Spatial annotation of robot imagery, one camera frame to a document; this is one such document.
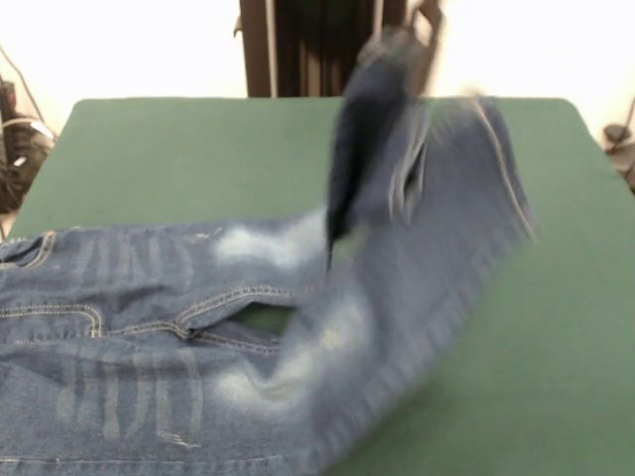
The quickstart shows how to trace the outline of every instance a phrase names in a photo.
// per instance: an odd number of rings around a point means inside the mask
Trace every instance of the jeans pocket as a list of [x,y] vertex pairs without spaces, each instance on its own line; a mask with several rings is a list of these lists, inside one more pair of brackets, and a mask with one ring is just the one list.
[[9,241],[0,245],[0,270],[36,268],[53,250],[56,233],[49,231],[36,238]]

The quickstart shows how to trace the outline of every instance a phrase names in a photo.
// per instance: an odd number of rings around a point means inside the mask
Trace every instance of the green table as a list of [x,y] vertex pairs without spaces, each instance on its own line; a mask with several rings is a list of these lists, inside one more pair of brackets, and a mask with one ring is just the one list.
[[[338,101],[83,101],[12,235],[285,215],[323,198]],[[635,203],[568,103],[503,99],[540,243],[341,475],[635,474]]]

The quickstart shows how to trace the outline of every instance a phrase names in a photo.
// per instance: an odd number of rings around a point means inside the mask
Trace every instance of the cable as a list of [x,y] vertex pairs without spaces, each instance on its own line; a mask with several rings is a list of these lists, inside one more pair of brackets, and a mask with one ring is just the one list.
[[38,119],[40,119],[42,122],[44,122],[44,117],[42,116],[42,111],[40,111],[40,108],[38,107],[38,103],[36,102],[36,100],[33,98],[33,94],[31,94],[31,89],[29,89],[29,86],[27,85],[27,81],[25,80],[24,76],[22,75],[22,72],[18,69],[18,67],[11,61],[11,58],[9,58],[9,56],[7,55],[7,52],[4,51],[4,49],[2,48],[2,46],[0,45],[0,54],[4,57],[4,59],[7,61],[7,63],[16,71],[16,73],[18,74],[18,77],[20,78],[20,81],[22,82],[22,85],[24,86],[24,90],[27,93],[27,96],[29,96],[29,100],[31,101],[31,103],[33,104],[34,109],[36,110],[36,113],[38,115]]
[[7,127],[15,126],[17,124],[27,124],[32,129],[35,129],[39,133],[47,136],[49,139],[51,139],[54,142],[56,142],[58,139],[58,136],[56,135],[56,133],[53,132],[49,126],[47,126],[44,122],[39,121],[38,119],[34,119],[32,117],[18,117],[16,119],[11,119],[7,122],[3,122],[2,129],[6,129]]
[[615,152],[615,150],[619,147],[619,145],[622,142],[624,142],[624,139],[626,139],[626,135],[628,134],[628,125],[631,123],[631,120],[633,119],[633,110],[635,110],[635,97],[633,97],[633,99],[631,100],[631,107],[628,110],[628,116],[626,116],[626,121],[624,121],[624,128],[622,129],[622,134],[620,135],[617,142],[613,144],[613,147],[611,147],[609,153]]

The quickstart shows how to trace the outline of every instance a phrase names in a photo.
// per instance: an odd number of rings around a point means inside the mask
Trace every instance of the jeans pant leg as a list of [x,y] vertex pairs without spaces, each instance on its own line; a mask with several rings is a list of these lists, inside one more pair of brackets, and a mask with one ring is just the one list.
[[[445,107],[327,280],[322,212],[1,246],[0,474],[323,472],[533,235],[508,142],[492,101]],[[281,337],[230,319],[253,301],[297,308]]]

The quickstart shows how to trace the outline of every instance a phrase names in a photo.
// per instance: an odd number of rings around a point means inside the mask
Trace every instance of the yellow stitching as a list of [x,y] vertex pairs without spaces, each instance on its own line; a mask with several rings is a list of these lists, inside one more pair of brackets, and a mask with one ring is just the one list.
[[244,288],[237,288],[235,290],[229,291],[223,295],[220,296],[216,296],[216,297],[211,297],[209,299],[203,300],[197,304],[191,305],[190,307],[188,307],[187,309],[183,310],[179,316],[188,314],[190,311],[197,309],[198,307],[201,306],[206,306],[209,303],[218,301],[218,300],[223,300],[225,298],[228,298],[232,295],[239,295],[239,296],[248,296],[248,295],[253,295],[256,293],[262,293],[262,294],[280,294],[280,295],[290,295],[293,293],[293,291],[290,290],[284,290],[282,288],[273,288],[271,286],[246,286]]
[[249,347],[257,347],[260,349],[266,349],[270,352],[275,351],[278,348],[278,345],[266,345],[266,344],[256,344],[253,342],[247,342],[243,340],[230,339],[229,337],[223,337],[222,335],[214,334],[212,332],[202,332],[200,336],[196,337],[194,340],[211,340],[213,342],[226,342],[228,344],[233,345],[246,345]]
[[55,237],[56,237],[55,231],[47,232],[42,237],[42,245],[40,245],[40,249],[38,250],[36,257],[31,262],[27,263],[26,265],[20,267],[16,265],[15,263],[1,263],[0,270],[11,270],[15,268],[33,269],[42,265],[49,258],[49,255],[51,254],[51,251],[53,250],[53,241]]
[[99,337],[101,335],[101,315],[93,307],[83,304],[51,304],[4,308],[0,309],[0,318],[24,317],[32,314],[62,315],[66,313],[85,315],[92,323],[91,337]]
[[174,324],[172,324],[171,322],[164,322],[162,320],[155,320],[152,322],[146,322],[145,324],[129,325],[121,329],[108,330],[106,331],[106,335],[117,334],[126,330],[135,330],[135,329],[142,329],[146,327],[152,327],[155,325],[162,326],[162,325],[174,325]]
[[153,330],[171,330],[181,337],[186,337],[188,335],[180,327],[170,322],[150,322],[148,324],[133,325],[131,327],[124,327],[123,329],[111,330],[106,332],[106,335],[143,334],[144,332],[151,332]]
[[201,312],[207,312],[214,309],[218,305],[223,305],[241,298],[247,298],[250,296],[291,296],[296,291],[285,290],[282,288],[272,288],[270,286],[250,286],[245,288],[238,288],[220,296],[212,297],[210,299],[203,300],[197,304],[194,304],[184,311],[180,312],[177,316],[177,323],[183,324],[187,320],[199,315]]
[[56,236],[57,234],[55,231],[50,231],[45,235],[44,242],[42,243],[42,247],[40,248],[40,251],[36,255],[35,259],[31,263],[27,264],[25,268],[28,268],[28,269],[37,268],[49,259],[49,256],[51,255],[51,252],[53,251],[53,245],[54,245]]

